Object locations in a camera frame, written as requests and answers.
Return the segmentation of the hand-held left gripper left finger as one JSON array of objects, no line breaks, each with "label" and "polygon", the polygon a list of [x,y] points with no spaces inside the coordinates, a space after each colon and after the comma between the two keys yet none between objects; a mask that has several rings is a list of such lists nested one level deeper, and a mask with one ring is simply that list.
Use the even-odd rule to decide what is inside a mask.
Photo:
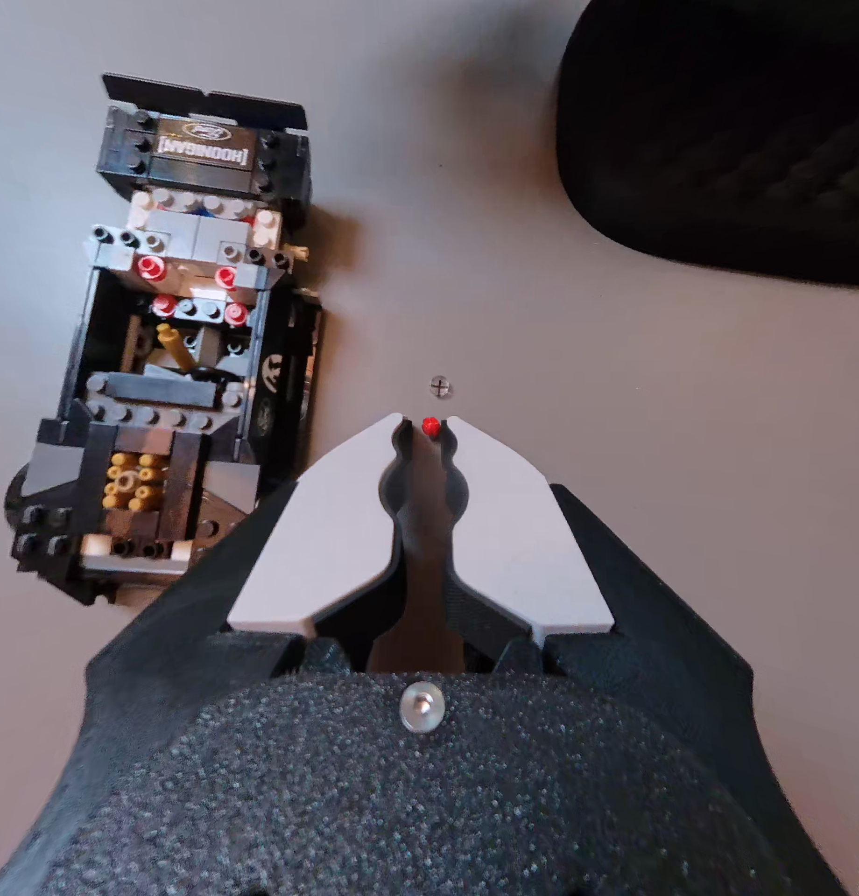
[{"label": "hand-held left gripper left finger", "polygon": [[391,413],[325,454],[298,480],[228,616],[234,629],[317,635],[393,557],[380,483],[396,460]]}]

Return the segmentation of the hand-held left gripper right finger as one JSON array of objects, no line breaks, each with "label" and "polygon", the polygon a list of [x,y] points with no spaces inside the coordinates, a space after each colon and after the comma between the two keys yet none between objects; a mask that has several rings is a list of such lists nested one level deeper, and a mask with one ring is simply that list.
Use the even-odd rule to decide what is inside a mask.
[{"label": "hand-held left gripper right finger", "polygon": [[446,501],[446,621],[474,648],[517,636],[609,633],[603,598],[547,478],[465,420],[442,425]]}]

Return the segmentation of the lego car model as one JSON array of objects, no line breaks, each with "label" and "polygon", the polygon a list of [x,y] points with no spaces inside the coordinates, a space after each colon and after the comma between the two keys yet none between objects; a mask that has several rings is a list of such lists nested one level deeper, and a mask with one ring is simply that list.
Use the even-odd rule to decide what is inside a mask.
[{"label": "lego car model", "polygon": [[88,238],[57,411],[5,498],[11,556],[83,606],[168,587],[292,475],[321,331],[293,239],[313,195],[295,103],[104,73]]}]

